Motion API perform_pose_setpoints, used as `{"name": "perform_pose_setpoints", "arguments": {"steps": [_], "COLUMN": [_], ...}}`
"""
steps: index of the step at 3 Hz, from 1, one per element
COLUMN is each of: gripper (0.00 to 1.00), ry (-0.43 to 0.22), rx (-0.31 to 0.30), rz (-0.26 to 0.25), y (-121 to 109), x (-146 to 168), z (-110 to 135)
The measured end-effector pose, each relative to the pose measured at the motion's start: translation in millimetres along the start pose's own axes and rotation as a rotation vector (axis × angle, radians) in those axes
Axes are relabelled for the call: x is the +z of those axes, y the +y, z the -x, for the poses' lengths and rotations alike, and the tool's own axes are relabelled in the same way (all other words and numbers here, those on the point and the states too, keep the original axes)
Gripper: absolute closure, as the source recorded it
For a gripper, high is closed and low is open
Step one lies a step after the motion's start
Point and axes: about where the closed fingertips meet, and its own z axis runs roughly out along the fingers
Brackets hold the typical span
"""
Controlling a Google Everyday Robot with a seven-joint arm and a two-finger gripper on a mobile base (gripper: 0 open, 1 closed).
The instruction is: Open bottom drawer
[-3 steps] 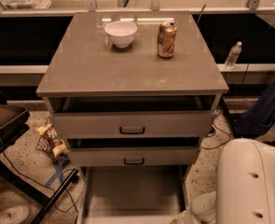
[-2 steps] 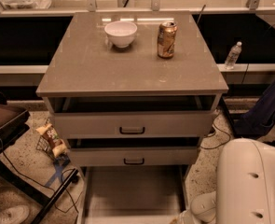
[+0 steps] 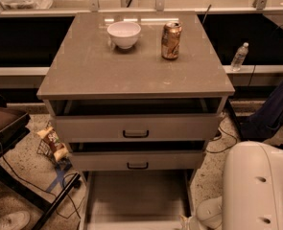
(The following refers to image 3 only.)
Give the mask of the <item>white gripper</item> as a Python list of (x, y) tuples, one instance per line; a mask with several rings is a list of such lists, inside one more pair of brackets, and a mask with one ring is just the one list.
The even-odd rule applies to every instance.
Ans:
[(208, 230), (196, 217), (180, 216), (181, 230)]

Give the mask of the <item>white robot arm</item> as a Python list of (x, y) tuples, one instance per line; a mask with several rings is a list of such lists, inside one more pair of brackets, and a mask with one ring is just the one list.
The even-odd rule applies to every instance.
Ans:
[(180, 230), (283, 230), (283, 149), (241, 142), (225, 161), (223, 194), (202, 202)]

